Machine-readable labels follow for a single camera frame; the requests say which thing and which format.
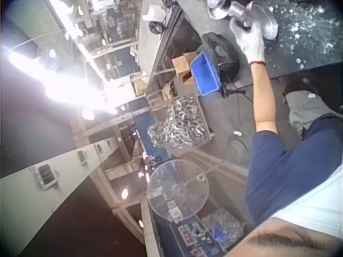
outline blue plastic container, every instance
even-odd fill
[[[200,95],[218,91],[220,79],[218,73],[206,53],[201,52],[190,64],[191,72],[199,88]]]

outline air vent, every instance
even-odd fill
[[[87,162],[87,155],[84,151],[79,149],[79,150],[77,150],[76,154],[77,154],[77,159],[78,159],[80,165],[83,165]]]
[[[98,153],[102,154],[102,148],[101,148],[101,146],[98,143],[96,144],[96,148],[98,150]]]
[[[35,174],[43,190],[47,190],[53,185],[58,183],[58,179],[56,178],[56,175],[51,170],[49,164],[45,164],[45,165],[39,166],[38,168],[35,168]]]

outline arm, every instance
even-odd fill
[[[250,67],[253,80],[253,115],[256,132],[270,130],[277,134],[275,98],[266,66],[252,63]]]
[[[251,67],[256,131],[269,130],[277,133],[275,99],[265,66],[261,26],[255,22],[247,32],[237,25],[235,18],[232,18],[230,29]]]

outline workbench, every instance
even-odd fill
[[[264,1],[273,10],[279,33],[275,40],[265,40],[265,59],[270,78],[301,70],[340,63],[343,50],[343,19],[331,1],[299,4],[289,0]],[[238,50],[240,71],[238,88],[252,84],[249,65],[229,28],[230,17],[211,19],[206,0],[178,0],[188,22],[200,37],[208,32],[221,34]]]

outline hair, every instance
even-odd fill
[[[247,242],[259,246],[303,247],[314,250],[323,250],[322,243],[299,233],[296,233],[296,237],[286,237],[274,233],[263,232],[249,238]]]

